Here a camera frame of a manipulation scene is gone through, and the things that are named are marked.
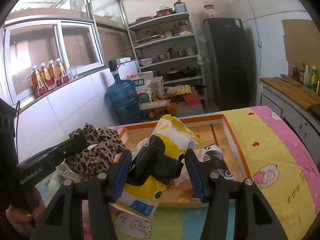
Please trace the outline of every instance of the pink tablecloth stripe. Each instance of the pink tablecloth stripe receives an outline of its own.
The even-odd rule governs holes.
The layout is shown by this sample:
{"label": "pink tablecloth stripe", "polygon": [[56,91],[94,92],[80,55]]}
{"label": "pink tablecloth stripe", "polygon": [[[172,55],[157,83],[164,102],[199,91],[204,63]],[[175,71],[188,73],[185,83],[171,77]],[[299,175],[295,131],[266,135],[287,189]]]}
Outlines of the pink tablecloth stripe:
{"label": "pink tablecloth stripe", "polygon": [[278,138],[287,147],[297,165],[305,174],[305,179],[310,189],[315,210],[320,211],[320,174],[319,171],[296,134],[286,125],[283,120],[276,120],[271,117],[272,110],[267,106],[254,106],[251,109],[270,127]]}

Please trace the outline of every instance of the blue gripper pad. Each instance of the blue gripper pad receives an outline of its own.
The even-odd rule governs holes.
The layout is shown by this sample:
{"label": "blue gripper pad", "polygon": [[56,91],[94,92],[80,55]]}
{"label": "blue gripper pad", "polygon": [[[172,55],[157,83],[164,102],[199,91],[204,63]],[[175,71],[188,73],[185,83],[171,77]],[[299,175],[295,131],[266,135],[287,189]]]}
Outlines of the blue gripper pad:
{"label": "blue gripper pad", "polygon": [[124,150],[119,160],[116,163],[112,163],[107,170],[107,174],[109,176],[108,183],[113,186],[113,192],[110,201],[111,203],[115,203],[122,195],[131,162],[131,152],[129,150]]}
{"label": "blue gripper pad", "polygon": [[207,177],[210,173],[203,163],[198,161],[192,149],[188,149],[186,152],[185,164],[196,197],[200,198],[202,203],[207,203],[209,201],[208,197],[212,195],[209,188],[209,179]]}

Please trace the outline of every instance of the wooden countertop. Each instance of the wooden countertop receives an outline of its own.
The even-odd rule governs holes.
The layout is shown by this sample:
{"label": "wooden countertop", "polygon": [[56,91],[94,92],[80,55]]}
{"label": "wooden countertop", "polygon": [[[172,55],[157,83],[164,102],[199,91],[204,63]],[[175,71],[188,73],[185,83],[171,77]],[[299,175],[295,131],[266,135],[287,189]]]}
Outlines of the wooden countertop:
{"label": "wooden countertop", "polygon": [[306,87],[297,87],[277,78],[260,78],[260,81],[281,92],[305,111],[309,111],[312,105],[320,104],[320,97]]}

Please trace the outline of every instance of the cardboard box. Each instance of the cardboard box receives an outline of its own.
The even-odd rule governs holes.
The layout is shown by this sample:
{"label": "cardboard box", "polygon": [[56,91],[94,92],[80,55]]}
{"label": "cardboard box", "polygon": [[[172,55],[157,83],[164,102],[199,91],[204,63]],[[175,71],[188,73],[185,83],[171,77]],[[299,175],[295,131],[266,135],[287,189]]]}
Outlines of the cardboard box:
{"label": "cardboard box", "polygon": [[284,30],[285,57],[288,62],[288,75],[292,76],[295,65],[304,61],[311,69],[320,67],[320,32],[312,20],[282,20]]}

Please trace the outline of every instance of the electrical wire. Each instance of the electrical wire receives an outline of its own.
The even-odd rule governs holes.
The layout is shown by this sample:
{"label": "electrical wire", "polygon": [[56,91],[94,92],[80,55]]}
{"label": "electrical wire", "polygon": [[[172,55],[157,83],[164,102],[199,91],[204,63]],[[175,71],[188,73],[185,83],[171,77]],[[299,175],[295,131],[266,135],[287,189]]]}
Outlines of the electrical wire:
{"label": "electrical wire", "polygon": [[[259,34],[259,31],[258,31],[258,27],[257,27],[256,14],[255,14],[255,12],[254,12],[254,9],[252,8],[252,5],[251,5],[250,1],[249,1],[249,0],[247,0],[247,1],[248,1],[248,3],[249,3],[250,8],[251,8],[252,13],[253,13],[253,19],[254,19],[254,24],[255,24],[255,26],[256,26],[258,41],[260,42],[260,34]],[[262,63],[262,59],[261,59],[261,47],[260,47],[260,45],[258,45],[258,47],[259,47],[259,58],[260,58],[260,62],[259,62],[259,69],[258,69],[257,77],[256,77],[256,81],[257,81],[257,83],[256,83],[256,89],[258,88],[258,85],[259,85],[258,78],[260,77],[261,63]]]}
{"label": "electrical wire", "polygon": [[19,112],[20,112],[20,100],[18,100],[16,105],[16,115],[17,115],[17,127],[16,127],[16,149],[17,149],[17,156],[18,155],[18,121],[19,121]]}

